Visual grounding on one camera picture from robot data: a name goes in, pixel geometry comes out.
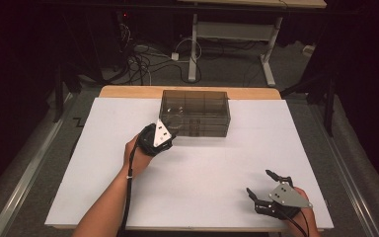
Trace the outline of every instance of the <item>wire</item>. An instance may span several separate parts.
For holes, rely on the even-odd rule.
[[[166,60],[166,61],[159,62],[159,63],[156,63],[156,64],[151,64],[150,66],[159,66],[159,65],[165,64],[167,62],[171,62],[171,61],[174,61],[174,60],[170,59],[170,60]]]
[[[254,41],[254,40],[224,41],[223,39],[211,40],[211,39],[206,39],[206,38],[201,38],[201,40],[208,41],[213,44],[219,44],[222,46],[234,48],[234,50],[227,50],[227,51],[249,50],[249,49],[252,49],[257,44],[257,41]],[[238,44],[238,43],[243,43],[244,45],[242,46],[231,45],[231,44]]]
[[[186,39],[181,40],[181,41],[177,44],[177,47],[175,47],[175,52],[178,51],[178,47],[181,45],[181,43],[183,43],[184,41],[188,41],[188,40],[191,40],[191,41],[195,42],[196,45],[198,45],[198,47],[199,47],[199,56],[198,56],[196,59],[199,59],[199,58],[201,57],[201,52],[202,52],[202,50],[201,50],[201,45],[199,45],[199,43],[198,43],[196,40],[193,40],[193,39],[190,39],[190,38],[186,38]]]
[[[138,70],[136,70],[140,74],[140,86],[143,86],[143,74],[141,73],[142,68],[142,60],[138,58],[136,55],[133,55],[135,63],[137,63]]]
[[[159,70],[161,70],[161,69],[163,69],[165,67],[168,67],[168,66],[178,67],[180,69],[181,78],[183,78],[183,69],[181,69],[181,67],[179,65],[176,65],[176,64],[168,64],[168,65],[159,67],[159,68],[157,68],[155,70],[152,70],[152,73],[155,73],[155,72],[157,72],[157,71],[159,71]]]
[[[300,210],[300,213],[301,213],[301,215],[303,215],[304,222],[306,222],[307,236],[309,236],[309,235],[310,235],[310,231],[309,231],[309,222],[307,222],[306,215],[304,215],[304,213],[303,213],[302,210]]]
[[[125,33],[124,33],[124,35],[122,36],[121,42],[123,42],[124,39],[125,39],[125,36],[127,36],[127,40],[125,41],[125,46],[124,46],[124,48],[127,48],[127,46],[128,46],[128,42],[130,41],[131,31],[130,31],[130,29],[128,28],[128,26],[126,26],[125,24],[119,24],[119,25],[120,25],[121,27],[124,27],[124,28],[125,28]]]
[[[255,75],[253,75],[253,76],[248,80],[248,83],[245,84],[245,82],[247,81],[246,76],[247,76],[248,72],[251,70],[252,66],[254,66],[254,65],[258,64],[258,63],[261,63],[261,62],[254,62],[254,63],[252,63],[252,64],[248,67],[248,69],[246,69],[245,73],[243,74],[242,87],[249,87],[249,86],[251,85],[252,80],[254,80],[254,78],[255,78],[258,74],[260,74],[260,69],[259,69],[259,67],[257,67],[257,68],[258,68],[257,73],[255,73]]]
[[[199,79],[198,80],[195,80],[193,82],[191,81],[185,81],[183,80],[183,78],[181,78],[182,81],[184,81],[185,83],[188,83],[188,84],[195,84],[195,83],[198,83],[200,80],[201,80],[201,69],[198,67],[198,64],[196,63],[196,61],[191,57],[190,58],[192,60],[192,62],[195,64],[195,67],[196,67],[196,70],[198,71],[198,75],[199,75]]]
[[[137,64],[137,62],[132,61],[132,60],[129,60],[129,62],[131,64]],[[137,71],[141,71],[141,69],[143,69],[146,73],[148,73],[149,74],[149,85],[151,86],[152,85],[152,74],[150,73],[148,66],[149,66],[148,64],[146,64],[145,66],[144,65],[139,65],[139,70],[135,70],[135,71],[137,72]]]
[[[279,209],[276,209],[275,211],[278,212],[278,214],[282,215],[285,219],[287,219],[288,221],[290,221],[295,227],[297,227],[297,229],[300,230],[300,232],[303,234],[304,237],[309,237],[309,235],[306,234],[306,232],[304,231],[304,229],[301,228],[301,226],[297,222],[295,222],[292,218],[290,218],[288,215],[286,215],[284,213],[284,211],[281,211]]]
[[[278,0],[280,3],[283,3],[284,5],[285,5],[285,9],[287,9],[288,8],[288,4],[286,3],[286,2],[284,2],[284,1],[282,1],[282,0]]]
[[[169,57],[167,54],[163,53],[161,50],[159,49],[156,49],[154,47],[151,47],[149,45],[141,45],[141,44],[138,44],[136,45],[134,48],[136,47],[146,47],[147,49],[145,51],[137,51],[139,53],[147,53],[150,49],[153,50],[153,51],[157,51],[157,52],[160,52],[161,54],[158,54],[158,53],[148,53],[149,55],[152,55],[152,56],[163,56],[163,57]]]
[[[140,139],[140,133],[137,136],[136,142],[134,142],[133,149],[130,152],[130,156],[128,158],[128,173],[127,173],[127,197],[125,199],[125,207],[124,207],[124,215],[122,217],[122,223],[116,232],[116,236],[124,236],[125,233],[125,225],[127,224],[127,218],[128,213],[130,210],[130,203],[131,203],[131,185],[133,180],[133,160],[134,160],[134,153],[137,149],[137,141]]]

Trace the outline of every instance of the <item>white table surface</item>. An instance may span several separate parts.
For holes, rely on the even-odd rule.
[[[160,99],[97,98],[46,225],[74,227],[122,165],[124,144],[154,122]],[[177,137],[133,181],[128,229],[280,231],[255,213],[258,198],[290,176],[314,204],[318,228],[334,225],[285,101],[230,100],[227,137]]]

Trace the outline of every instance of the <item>clear acrylic container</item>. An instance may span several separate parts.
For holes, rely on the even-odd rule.
[[[230,123],[227,93],[165,90],[159,118],[177,136],[225,137]]]

